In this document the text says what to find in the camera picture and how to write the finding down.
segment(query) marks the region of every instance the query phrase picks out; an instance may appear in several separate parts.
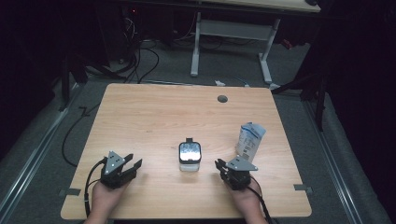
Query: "wooden table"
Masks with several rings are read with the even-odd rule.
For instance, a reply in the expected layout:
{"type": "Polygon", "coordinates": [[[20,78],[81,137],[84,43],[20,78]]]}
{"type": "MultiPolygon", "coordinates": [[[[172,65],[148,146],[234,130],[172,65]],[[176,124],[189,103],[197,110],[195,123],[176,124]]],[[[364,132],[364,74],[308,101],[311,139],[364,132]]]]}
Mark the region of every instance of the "wooden table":
{"type": "MultiPolygon", "coordinates": [[[[267,130],[253,161],[259,171],[252,174],[262,186],[271,216],[309,216],[305,191],[294,189],[302,180],[268,89],[110,84],[70,186],[82,192],[66,197],[62,217],[86,217],[86,178],[109,150],[122,157],[134,153],[124,169],[143,159],[113,218],[241,217],[214,161],[235,157],[240,127],[250,121],[267,130]],[[220,103],[219,95],[228,102],[220,103]],[[201,144],[198,172],[179,170],[178,145],[186,137],[201,144]]],[[[99,176],[98,167],[92,180],[99,176]]]]}

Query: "human hand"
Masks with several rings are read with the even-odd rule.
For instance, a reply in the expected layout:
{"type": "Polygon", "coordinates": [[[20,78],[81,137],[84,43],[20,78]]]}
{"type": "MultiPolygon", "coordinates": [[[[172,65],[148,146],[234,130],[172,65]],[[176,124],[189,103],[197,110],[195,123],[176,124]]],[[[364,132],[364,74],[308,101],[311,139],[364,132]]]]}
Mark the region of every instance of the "human hand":
{"type": "Polygon", "coordinates": [[[101,182],[97,182],[92,190],[92,209],[85,221],[88,223],[106,223],[108,217],[120,201],[120,198],[129,183],[118,189],[110,189],[101,182]]]}
{"type": "MultiPolygon", "coordinates": [[[[248,186],[259,194],[262,194],[259,184],[254,179],[250,181],[248,186]]],[[[267,223],[262,215],[260,200],[254,192],[250,189],[232,190],[228,185],[226,187],[233,196],[233,202],[236,208],[242,213],[247,224],[267,223]]]]}

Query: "gray carpet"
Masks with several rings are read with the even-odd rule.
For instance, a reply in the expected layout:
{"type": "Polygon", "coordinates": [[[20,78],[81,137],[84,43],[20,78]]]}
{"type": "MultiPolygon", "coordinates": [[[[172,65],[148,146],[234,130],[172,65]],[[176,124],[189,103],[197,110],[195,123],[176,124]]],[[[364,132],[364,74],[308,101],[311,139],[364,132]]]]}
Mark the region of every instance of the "gray carpet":
{"type": "MultiPolygon", "coordinates": [[[[144,46],[147,48],[153,46],[152,50],[158,53],[160,62],[144,78],[144,82],[156,80],[213,86],[215,80],[220,80],[226,86],[244,86],[245,81],[252,87],[268,87],[262,81],[262,71],[257,58],[261,45],[260,42],[243,46],[223,44],[216,50],[203,49],[199,76],[190,77],[192,46],[174,45],[170,48],[162,44],[147,42],[144,46]]],[[[215,46],[215,44],[207,44],[203,47],[214,48],[215,46]]],[[[293,79],[308,49],[308,45],[289,50],[279,45],[272,47],[268,64],[275,84],[284,84],[293,79]]],[[[156,63],[156,60],[152,52],[142,49],[138,75],[145,74],[156,63]]],[[[81,117],[82,109],[79,107],[92,108],[100,103],[106,85],[111,82],[116,81],[106,77],[90,76],[89,82],[83,88],[79,88],[80,94],[68,107],[64,120],[50,142],[48,154],[9,217],[8,223],[78,223],[78,221],[63,220],[60,216],[64,202],[62,190],[69,187],[75,172],[75,168],[67,164],[62,156],[62,145],[70,127],[81,117]]],[[[14,148],[1,161],[0,198],[6,197],[21,168],[39,145],[56,116],[59,115],[58,108],[62,104],[60,85],[55,88],[55,92],[56,98],[32,121],[14,148]]],[[[277,220],[281,224],[349,223],[324,160],[316,127],[312,125],[311,118],[296,93],[298,91],[286,91],[274,97],[302,180],[312,189],[312,192],[307,195],[313,213],[310,217],[278,218],[277,220]]],[[[88,117],[84,117],[68,135],[64,148],[65,155],[73,163],[78,163],[95,114],[96,109],[88,117]]],[[[329,97],[326,99],[323,120],[323,134],[350,187],[354,202],[360,210],[362,223],[390,223],[353,155],[329,97]]]]}

